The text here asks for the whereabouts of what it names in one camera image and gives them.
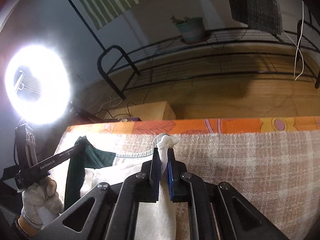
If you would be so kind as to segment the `left gloved hand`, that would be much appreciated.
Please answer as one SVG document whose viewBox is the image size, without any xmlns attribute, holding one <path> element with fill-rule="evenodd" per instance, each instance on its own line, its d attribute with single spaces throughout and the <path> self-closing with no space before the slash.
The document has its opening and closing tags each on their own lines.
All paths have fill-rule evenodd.
<svg viewBox="0 0 320 240">
<path fill-rule="evenodd" d="M 25 232 L 37 234 L 63 213 L 56 188 L 56 181 L 47 177 L 22 192 L 23 207 L 18 222 Z"/>
</svg>

